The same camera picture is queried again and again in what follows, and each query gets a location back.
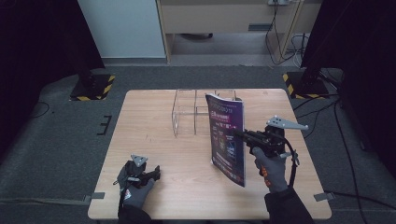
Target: black sleeve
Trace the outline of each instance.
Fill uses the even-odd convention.
[[[119,212],[119,224],[149,224],[151,217],[145,211],[132,205],[124,205]]]
[[[271,224],[314,223],[308,210],[293,188],[265,195]]]

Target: black curtain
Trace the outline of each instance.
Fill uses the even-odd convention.
[[[80,63],[104,68],[77,0],[0,0],[0,157],[41,89],[77,73],[64,34],[78,49]]]
[[[362,147],[374,150],[396,177],[396,1],[322,2],[302,67],[340,68],[344,109]]]

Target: purple magazine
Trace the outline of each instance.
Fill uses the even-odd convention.
[[[244,131],[242,101],[221,99],[215,94],[206,96],[212,161],[229,179],[245,186],[245,150],[242,138],[233,136],[233,129]]]

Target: black tape mark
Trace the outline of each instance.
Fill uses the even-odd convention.
[[[104,115],[104,118],[107,119],[107,123],[101,123],[100,126],[105,126],[105,129],[103,130],[102,133],[97,133],[96,135],[106,135],[106,133],[107,133],[107,128],[108,128],[108,125],[110,124],[110,121],[111,121],[111,118],[112,118],[112,117],[113,117],[113,116],[111,116],[111,115],[109,115],[109,116]]]

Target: yellow and black hazard tape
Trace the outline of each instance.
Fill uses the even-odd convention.
[[[286,87],[288,88],[289,95],[291,99],[326,99],[326,97],[319,94],[297,94],[290,82],[288,74],[283,75],[283,80],[285,81]]]
[[[96,96],[85,96],[85,95],[80,95],[76,97],[70,97],[71,101],[90,101],[90,100],[104,100],[106,99],[108,92],[111,89],[111,86],[113,85],[114,78],[116,76],[109,76],[107,84],[103,90],[103,93],[101,95],[96,95]]]

